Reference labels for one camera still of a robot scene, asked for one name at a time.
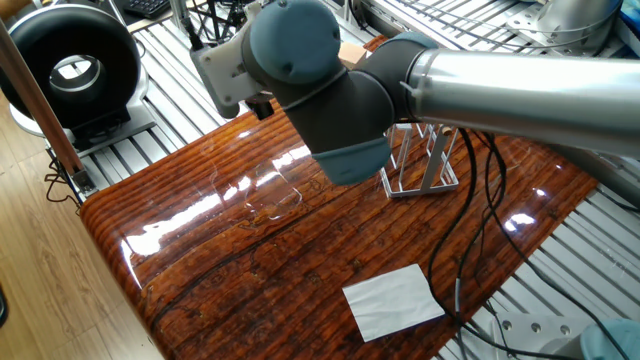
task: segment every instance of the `metal bracket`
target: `metal bracket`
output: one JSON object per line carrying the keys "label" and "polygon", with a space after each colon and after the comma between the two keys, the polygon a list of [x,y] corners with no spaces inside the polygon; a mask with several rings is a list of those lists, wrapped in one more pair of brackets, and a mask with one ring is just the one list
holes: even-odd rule
{"label": "metal bracket", "polygon": [[[574,0],[563,1],[564,4],[571,5],[570,2]],[[554,3],[548,3],[544,6],[538,3],[533,4],[510,17],[506,27],[513,33],[532,42],[535,46],[550,46],[545,49],[549,54],[596,56],[607,41],[609,30],[616,17],[610,16],[608,20],[602,21],[601,24],[594,24],[592,30],[570,31],[570,29],[588,27],[591,22],[588,20],[571,22],[571,19],[567,18],[568,16],[563,12],[565,8],[556,10],[558,7],[552,7],[554,5]]]}
{"label": "metal bracket", "polygon": [[[588,318],[568,318],[562,316],[540,316],[519,313],[498,313],[491,322],[493,341],[519,350],[536,353],[554,354],[566,350],[565,346],[578,337],[584,329],[593,324]],[[580,354],[572,357],[581,358]],[[511,357],[502,350],[495,349],[496,360],[510,360]],[[538,358],[520,356],[520,360],[537,360]]]}
{"label": "metal bracket", "polygon": [[82,193],[87,197],[97,190],[96,185],[89,177],[89,173],[87,173],[87,170],[80,170],[71,175],[71,180],[73,180],[80,191],[82,191]]}
{"label": "metal bracket", "polygon": [[[414,127],[420,139],[427,139],[427,165],[424,170],[424,175],[422,176],[420,187],[417,189],[405,189],[403,187],[403,177],[407,166],[407,156],[411,150],[411,143],[414,138]],[[397,183],[394,181],[395,184],[392,184],[384,168],[380,170],[382,184],[387,196],[395,198],[432,194],[454,190],[458,187],[458,178],[451,164],[449,164],[449,157],[451,156],[451,151],[458,136],[457,129],[454,132],[452,128],[444,125],[396,124],[387,132],[387,138],[392,148],[396,140],[395,137],[399,132],[404,132],[400,150],[397,156],[394,156],[392,153],[390,157],[390,165],[393,169],[400,170]]]}

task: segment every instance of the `wooden tabletop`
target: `wooden tabletop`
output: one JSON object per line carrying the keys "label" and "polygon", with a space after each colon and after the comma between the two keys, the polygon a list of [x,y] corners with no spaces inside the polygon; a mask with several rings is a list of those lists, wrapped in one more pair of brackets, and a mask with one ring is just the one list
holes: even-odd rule
{"label": "wooden tabletop", "polygon": [[[531,253],[597,183],[542,145],[497,142],[509,167],[499,214]],[[482,178],[487,151],[474,146]],[[423,165],[419,148],[409,159]],[[365,344],[342,288],[416,263],[426,273],[468,190],[462,141],[451,162],[461,184],[440,195],[388,199],[378,177],[334,186],[277,107],[92,196],[82,219],[169,359],[429,359],[455,333],[450,320]],[[486,207],[482,186],[436,261],[434,290],[450,308],[459,258]],[[463,283],[467,318],[521,263],[494,224],[486,234],[482,288]]]}

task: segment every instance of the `white paper sheet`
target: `white paper sheet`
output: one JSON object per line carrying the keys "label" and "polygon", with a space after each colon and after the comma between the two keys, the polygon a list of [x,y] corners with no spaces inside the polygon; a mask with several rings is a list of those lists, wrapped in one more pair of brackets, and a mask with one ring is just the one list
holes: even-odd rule
{"label": "white paper sheet", "polygon": [[444,315],[417,264],[342,291],[365,342]]}

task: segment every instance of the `black cable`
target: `black cable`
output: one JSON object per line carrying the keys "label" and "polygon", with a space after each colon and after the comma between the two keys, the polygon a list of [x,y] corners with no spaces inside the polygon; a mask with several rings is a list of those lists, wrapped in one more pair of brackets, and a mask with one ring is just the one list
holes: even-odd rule
{"label": "black cable", "polygon": [[202,43],[202,40],[196,33],[196,29],[193,27],[191,18],[189,18],[188,16],[184,17],[180,19],[180,23],[182,24],[182,27],[184,28],[184,30],[187,32],[187,35],[189,36],[189,41],[191,42],[191,49],[194,51],[202,50],[202,48],[204,48],[204,44]]}
{"label": "black cable", "polygon": [[477,165],[476,165],[476,161],[475,161],[476,160],[475,159],[475,151],[473,149],[473,145],[471,143],[471,139],[469,138],[469,135],[467,134],[467,132],[464,129],[460,129],[460,135],[462,136],[462,138],[465,141],[465,145],[467,147],[467,152],[469,153],[469,159],[471,161],[471,184],[469,185],[469,192],[467,194],[467,199],[465,200],[464,205],[460,208],[460,211],[459,211],[458,215],[456,215],[454,221],[451,222],[451,225],[449,225],[449,228],[445,231],[445,234],[443,235],[443,237],[436,243],[436,246],[434,247],[434,250],[431,253],[431,257],[429,259],[429,266],[428,266],[428,271],[427,271],[427,283],[429,284],[429,288],[431,289],[431,293],[432,293],[433,299],[442,308],[444,313],[447,316],[449,316],[451,319],[456,321],[456,323],[458,325],[460,325],[462,328],[467,330],[473,336],[477,337],[478,339],[482,340],[483,342],[485,342],[485,343],[487,343],[487,344],[489,344],[489,345],[491,345],[491,346],[493,346],[493,347],[495,347],[495,348],[497,348],[499,350],[506,351],[506,352],[511,352],[513,354],[522,355],[522,356],[540,357],[540,358],[552,359],[552,360],[577,360],[577,359],[574,359],[574,358],[571,358],[571,357],[568,357],[568,356],[538,354],[538,353],[531,352],[531,351],[510,349],[510,348],[508,348],[506,346],[500,345],[500,344],[494,342],[493,340],[485,337],[484,334],[480,334],[476,329],[472,328],[471,326],[459,322],[458,321],[459,317],[457,317],[451,310],[449,310],[444,305],[444,302],[440,298],[438,298],[438,296],[437,296],[437,294],[435,292],[435,287],[433,286],[433,264],[435,262],[436,256],[438,255],[438,252],[442,248],[442,245],[445,243],[445,241],[447,240],[449,235],[451,235],[451,233],[453,232],[453,230],[455,229],[457,224],[460,222],[460,220],[462,219],[464,214],[469,209],[469,206],[471,205],[471,201],[473,200],[473,196],[474,196],[474,193],[475,193],[475,184],[476,184],[476,180],[477,180]]}
{"label": "black cable", "polygon": [[[436,302],[438,302],[440,307],[442,307],[443,309],[445,309],[444,305],[439,300],[437,300],[437,298],[435,296],[435,288],[433,287],[433,281],[432,281],[433,264],[435,262],[436,255],[438,254],[438,251],[440,251],[440,248],[445,243],[445,241],[447,240],[449,235],[451,235],[453,230],[455,230],[455,228],[458,226],[458,223],[460,222],[462,217],[469,210],[469,207],[471,206],[471,201],[473,200],[473,196],[475,194],[477,176],[478,176],[478,169],[477,169],[477,164],[476,164],[476,155],[475,155],[475,151],[473,150],[473,145],[471,143],[471,139],[469,138],[469,134],[467,134],[467,131],[465,129],[460,129],[460,135],[464,139],[465,145],[467,147],[467,152],[469,153],[469,160],[471,161],[471,183],[469,184],[469,193],[467,194],[467,198],[466,198],[464,204],[462,205],[462,207],[458,211],[458,215],[456,215],[455,219],[449,225],[449,228],[445,231],[445,233],[442,236],[442,238],[436,244],[436,246],[435,246],[435,248],[433,250],[433,253],[431,254],[431,258],[429,259],[429,267],[428,267],[428,272],[427,272],[427,282],[429,283],[429,287],[431,288],[431,292],[434,295],[433,297],[434,297],[434,299],[436,299]],[[452,316],[452,318],[454,320],[456,320],[456,323],[457,323],[457,325],[459,327],[463,327],[464,323],[461,322],[461,317],[459,316],[459,311],[460,311],[460,309],[458,308],[458,306],[456,306],[456,314],[458,316],[453,316],[453,315],[451,315],[451,316]],[[461,332],[458,333],[458,341],[460,343],[460,351],[462,353],[462,357],[463,357],[463,359],[466,359],[467,356],[466,356],[465,346],[464,346],[464,342],[462,340],[462,333]]]}
{"label": "black cable", "polygon": [[[67,184],[72,184],[73,182],[71,180],[71,177],[69,176],[69,173],[64,170],[62,164],[60,163],[60,160],[58,160],[56,155],[53,153],[53,150],[49,148],[49,149],[46,149],[46,151],[51,159],[56,160],[57,162],[56,167],[60,170],[60,174],[62,174],[62,178],[64,179],[64,181],[66,181]],[[82,205],[84,202],[82,201],[82,198],[80,197],[80,194],[78,194],[78,191],[76,190],[76,188],[73,186],[69,186],[69,187],[71,188],[71,192],[73,193],[73,196],[77,200],[78,204]]]}
{"label": "black cable", "polygon": [[146,54],[147,54],[147,47],[144,45],[144,43],[136,38],[134,38],[134,40],[136,41],[136,44],[140,45],[140,47],[142,47],[142,54],[140,54],[140,58],[143,58]]}
{"label": "black cable", "polygon": [[[502,156],[500,154],[500,151],[498,150],[498,148],[497,148],[497,146],[495,144],[495,141],[493,141],[493,139],[491,137],[489,137],[489,138],[487,138],[487,142],[489,142],[489,144],[491,145],[493,151],[495,152],[496,159],[498,161],[498,166],[500,168],[500,174],[503,177],[506,177],[506,175],[507,175],[507,166],[506,166],[506,164],[504,162],[504,159],[502,158]],[[609,341],[616,348],[618,353],[620,353],[622,358],[624,360],[629,360],[629,356],[627,356],[627,354],[624,352],[622,347],[620,347],[620,344],[618,344],[616,339],[613,338],[613,336],[611,335],[609,330],[602,324],[600,319],[598,319],[598,317],[595,314],[593,314],[582,303],[580,303],[573,296],[571,296],[571,294],[567,293],[562,287],[560,287],[558,284],[556,284],[552,279],[548,278],[543,272],[540,271],[540,269],[538,269],[537,266],[535,266],[533,263],[531,263],[529,258],[527,258],[527,256],[522,252],[522,250],[520,250],[518,245],[513,241],[513,239],[509,235],[509,233],[505,230],[504,226],[502,226],[502,221],[500,220],[500,218],[498,217],[498,214],[496,213],[496,208],[491,203],[489,204],[489,206],[491,207],[491,214],[493,215],[493,218],[495,219],[496,224],[500,228],[500,231],[507,238],[507,241],[509,241],[509,244],[511,244],[511,247],[513,247],[513,249],[518,253],[518,255],[524,261],[524,263],[527,264],[531,268],[531,270],[533,270],[534,274],[536,274],[536,276],[538,276],[538,278],[540,278],[540,280],[542,280],[545,284],[547,284],[553,290],[558,292],[560,295],[564,296],[567,300],[572,302],[580,310],[582,310],[584,313],[586,313],[591,319],[593,319],[593,321],[595,321],[595,323],[598,325],[600,330],[604,333],[605,337],[607,339],[609,339]]]}
{"label": "black cable", "polygon": [[63,199],[53,199],[51,197],[51,191],[53,190],[53,186],[55,184],[65,184],[65,185],[69,185],[69,187],[72,187],[67,178],[67,176],[65,176],[66,172],[64,171],[64,169],[62,168],[62,165],[60,164],[60,162],[58,161],[57,158],[53,158],[51,160],[51,163],[49,163],[49,169],[51,169],[52,171],[54,171],[53,174],[46,174],[44,177],[44,181],[50,183],[49,184],[49,188],[47,189],[47,200],[50,202],[54,202],[54,203],[61,203],[61,202],[65,202],[67,200],[71,200],[71,202],[74,203],[74,205],[76,206],[76,215],[78,215],[78,212],[80,211],[80,202],[78,200],[76,200],[73,196],[71,195],[67,195],[65,198]]}
{"label": "black cable", "polygon": [[349,7],[351,16],[353,16],[353,19],[356,21],[356,24],[358,24],[358,27],[360,27],[360,30],[366,29],[368,25],[365,26],[360,22],[360,19],[358,19],[358,17],[356,16],[356,12],[353,10],[353,2],[351,0],[347,0],[347,6]]}
{"label": "black cable", "polygon": [[[490,184],[490,181],[489,181],[490,180],[489,173],[490,173],[490,169],[491,169],[491,160],[492,160],[494,152],[493,152],[493,149],[491,148],[491,146],[489,145],[489,143],[487,143],[482,138],[482,136],[480,136],[476,131],[473,131],[473,134],[478,138],[478,140],[480,140],[480,142],[482,142],[489,149],[489,154],[487,155],[487,161],[485,162],[484,190],[485,190],[485,196],[487,198],[487,201],[489,201],[492,204],[494,204],[495,208],[498,208],[500,206],[500,204],[502,203],[502,200],[504,199],[504,194],[505,194],[505,191],[506,191],[505,178],[500,176],[500,182],[498,183],[498,186],[497,186],[496,190],[494,191],[493,195],[491,195],[490,194],[490,192],[491,192],[490,185],[491,184]],[[492,135],[487,134],[487,133],[484,133],[484,135],[487,136],[487,137],[492,137]],[[475,263],[474,270],[473,270],[473,278],[476,281],[476,284],[478,285],[478,288],[480,288],[480,289],[482,289],[482,285],[480,284],[480,281],[478,280],[478,271],[479,271],[480,259],[482,258],[483,250],[484,250],[485,233],[486,233],[485,227],[486,227],[487,222],[491,219],[490,214],[487,214],[487,212],[489,210],[490,210],[490,207],[487,205],[487,207],[482,212],[481,226],[478,229],[478,231],[476,232],[476,234],[475,234],[473,240],[471,241],[471,243],[469,243],[469,246],[467,247],[467,250],[465,251],[465,254],[464,254],[464,256],[462,257],[462,259],[460,261],[460,267],[458,269],[458,279],[462,279],[462,269],[464,268],[464,263],[466,261],[466,258],[469,255],[469,252],[471,251],[471,248],[473,247],[473,244],[477,241],[478,236],[480,234],[482,234],[482,239],[480,241],[480,254],[478,255],[478,258],[476,259],[476,263]],[[507,339],[504,336],[504,329],[502,328],[502,325],[500,324],[500,319],[498,319],[498,314],[494,310],[493,305],[491,305],[491,302],[489,300],[487,300],[487,306],[489,307],[489,309],[488,309],[489,312],[496,319],[496,323],[498,324],[498,328],[500,329],[500,336],[502,338],[502,342],[504,343],[504,345],[507,348],[509,348],[509,345],[507,344]],[[507,354],[510,355],[514,359],[518,359],[517,355],[512,353],[512,352],[507,352]]]}

